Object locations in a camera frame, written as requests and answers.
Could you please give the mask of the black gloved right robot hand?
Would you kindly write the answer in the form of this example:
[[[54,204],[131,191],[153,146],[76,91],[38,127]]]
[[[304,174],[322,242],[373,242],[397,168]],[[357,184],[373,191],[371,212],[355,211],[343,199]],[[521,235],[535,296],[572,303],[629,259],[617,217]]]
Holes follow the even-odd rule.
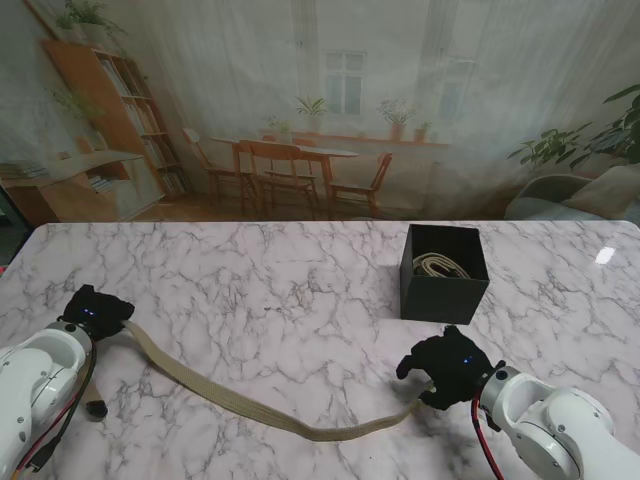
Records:
[[[504,360],[492,365],[487,355],[455,325],[445,327],[441,336],[431,336],[415,344],[396,368],[399,380],[412,370],[423,370],[434,391],[424,391],[419,399],[427,406],[445,411],[471,401]]]

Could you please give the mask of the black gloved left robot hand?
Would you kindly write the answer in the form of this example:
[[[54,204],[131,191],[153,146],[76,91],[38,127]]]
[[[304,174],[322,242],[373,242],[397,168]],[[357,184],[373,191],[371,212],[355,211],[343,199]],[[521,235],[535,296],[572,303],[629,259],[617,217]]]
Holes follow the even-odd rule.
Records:
[[[74,293],[58,320],[79,326],[98,342],[120,333],[134,310],[133,304],[85,284]]]

